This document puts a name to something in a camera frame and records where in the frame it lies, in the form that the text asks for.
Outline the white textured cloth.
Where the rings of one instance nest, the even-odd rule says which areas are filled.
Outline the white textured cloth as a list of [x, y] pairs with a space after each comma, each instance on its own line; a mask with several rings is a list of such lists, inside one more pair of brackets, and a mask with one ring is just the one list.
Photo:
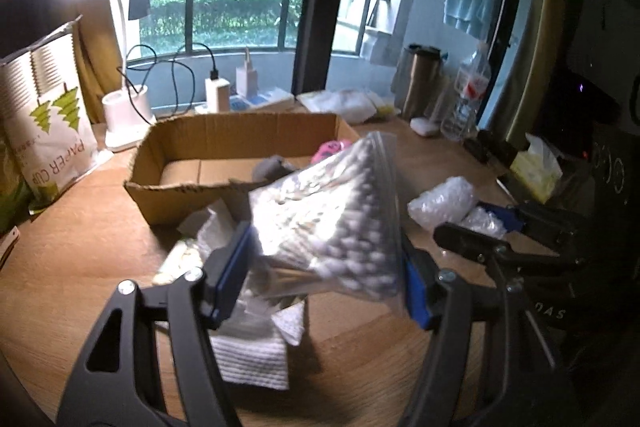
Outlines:
[[[218, 199], [192, 212], [178, 232], [180, 239], [196, 240], [205, 263], [216, 248], [227, 245], [235, 227], [226, 204]], [[288, 349], [302, 342], [305, 311], [304, 300], [271, 306], [244, 286], [230, 319], [209, 335], [224, 381], [288, 389]]]

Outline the bubble wrap roll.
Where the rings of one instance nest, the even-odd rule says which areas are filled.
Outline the bubble wrap roll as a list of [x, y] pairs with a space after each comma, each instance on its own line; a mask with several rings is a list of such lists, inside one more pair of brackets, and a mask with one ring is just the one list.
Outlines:
[[494, 239], [506, 235], [503, 222], [494, 212], [480, 207], [474, 185], [464, 176], [450, 176], [421, 193], [408, 202], [407, 211], [414, 222], [430, 232], [439, 225], [452, 223]]

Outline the bag of cotton swabs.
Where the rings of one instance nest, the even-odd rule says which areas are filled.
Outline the bag of cotton swabs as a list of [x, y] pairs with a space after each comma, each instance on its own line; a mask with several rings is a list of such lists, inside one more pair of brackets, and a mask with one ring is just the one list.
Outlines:
[[396, 145], [395, 135], [373, 131], [250, 192], [252, 291], [268, 299], [340, 293], [404, 311]]

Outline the grey dotted sock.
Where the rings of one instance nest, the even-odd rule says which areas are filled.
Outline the grey dotted sock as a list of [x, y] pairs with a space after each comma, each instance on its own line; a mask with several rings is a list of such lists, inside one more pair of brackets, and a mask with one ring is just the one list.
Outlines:
[[279, 155], [273, 155], [258, 162], [252, 171], [253, 182], [272, 183], [297, 171], [297, 168]]

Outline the pink plush toy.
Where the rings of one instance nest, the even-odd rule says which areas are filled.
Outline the pink plush toy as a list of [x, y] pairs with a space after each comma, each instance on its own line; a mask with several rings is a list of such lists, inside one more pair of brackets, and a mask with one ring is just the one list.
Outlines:
[[314, 156], [311, 157], [311, 165], [318, 164], [318, 162], [325, 160], [328, 157], [343, 152], [346, 148], [352, 145], [352, 141], [349, 140], [332, 140], [322, 143]]

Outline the small tissue packet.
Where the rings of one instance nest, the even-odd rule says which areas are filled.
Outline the small tissue packet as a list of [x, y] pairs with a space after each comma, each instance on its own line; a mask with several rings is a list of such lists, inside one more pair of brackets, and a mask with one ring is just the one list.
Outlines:
[[203, 257], [195, 239], [179, 239], [152, 277], [156, 286], [170, 284], [181, 275], [204, 265]]

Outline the yellow tissue pack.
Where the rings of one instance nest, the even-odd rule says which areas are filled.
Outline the yellow tissue pack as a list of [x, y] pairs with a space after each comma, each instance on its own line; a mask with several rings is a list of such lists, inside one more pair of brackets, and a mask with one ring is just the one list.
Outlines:
[[550, 147], [539, 136], [526, 133], [528, 149], [514, 157], [511, 172], [537, 202], [548, 202], [560, 182], [563, 171]]

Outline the brown cardboard box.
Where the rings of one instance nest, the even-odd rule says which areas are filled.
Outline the brown cardboard box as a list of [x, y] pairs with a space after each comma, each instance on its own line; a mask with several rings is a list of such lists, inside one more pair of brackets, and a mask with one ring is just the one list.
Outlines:
[[124, 187], [151, 227], [178, 225], [194, 210], [223, 199], [232, 217], [250, 215], [247, 194], [261, 161], [280, 156], [305, 168], [320, 146], [356, 142], [340, 116], [309, 113], [190, 115], [154, 124], [140, 143]]

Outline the clear water bottle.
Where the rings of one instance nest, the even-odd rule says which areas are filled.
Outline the clear water bottle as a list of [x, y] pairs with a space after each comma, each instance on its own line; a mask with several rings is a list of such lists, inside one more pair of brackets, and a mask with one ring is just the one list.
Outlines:
[[456, 98], [440, 124], [440, 132], [447, 140], [461, 142], [471, 131], [491, 78], [488, 51], [488, 44], [480, 41], [460, 63], [454, 80]]

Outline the white desk lamp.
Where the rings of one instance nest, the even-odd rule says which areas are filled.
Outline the white desk lamp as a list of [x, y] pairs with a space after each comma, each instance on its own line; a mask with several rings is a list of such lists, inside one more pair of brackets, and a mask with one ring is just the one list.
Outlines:
[[122, 84], [120, 89], [107, 93], [102, 98], [106, 119], [105, 146], [111, 152], [122, 152], [137, 146], [155, 124], [148, 99], [148, 88], [133, 83], [127, 75], [127, 29], [122, 0], [117, 0], [122, 38], [119, 51], [122, 64], [116, 67]]

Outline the green yellow snack bag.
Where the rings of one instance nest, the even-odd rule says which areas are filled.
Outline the green yellow snack bag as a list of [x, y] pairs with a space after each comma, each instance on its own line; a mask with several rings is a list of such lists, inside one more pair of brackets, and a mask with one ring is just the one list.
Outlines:
[[9, 232], [28, 218], [32, 191], [21, 173], [4, 129], [0, 136], [0, 233]]

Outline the steel thermos tumbler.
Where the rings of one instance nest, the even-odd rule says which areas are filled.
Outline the steel thermos tumbler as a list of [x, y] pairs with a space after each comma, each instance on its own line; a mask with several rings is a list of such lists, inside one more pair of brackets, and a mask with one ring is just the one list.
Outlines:
[[390, 87], [400, 118], [410, 120], [423, 115], [447, 60], [448, 53], [434, 46], [410, 43], [402, 50]]

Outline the white plug charger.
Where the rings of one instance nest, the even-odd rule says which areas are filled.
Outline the white plug charger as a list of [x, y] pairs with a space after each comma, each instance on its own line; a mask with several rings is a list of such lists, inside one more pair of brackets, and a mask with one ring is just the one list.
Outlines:
[[243, 64], [235, 69], [236, 93], [243, 98], [254, 98], [258, 91], [258, 74], [254, 69], [250, 50], [244, 50]]

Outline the paper cup package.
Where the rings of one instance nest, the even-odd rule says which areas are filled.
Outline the paper cup package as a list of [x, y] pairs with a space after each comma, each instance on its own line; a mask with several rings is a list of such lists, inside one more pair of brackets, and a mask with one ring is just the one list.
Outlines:
[[113, 157], [96, 141], [74, 54], [76, 20], [1, 60], [1, 122], [33, 216]]

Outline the balcony railing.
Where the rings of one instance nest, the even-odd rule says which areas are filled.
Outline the balcony railing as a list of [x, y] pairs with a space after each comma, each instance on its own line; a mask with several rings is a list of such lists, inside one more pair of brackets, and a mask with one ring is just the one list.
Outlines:
[[128, 62], [245, 49], [296, 49], [304, 0], [149, 0], [149, 14], [128, 18], [130, 0], [110, 0], [116, 38]]

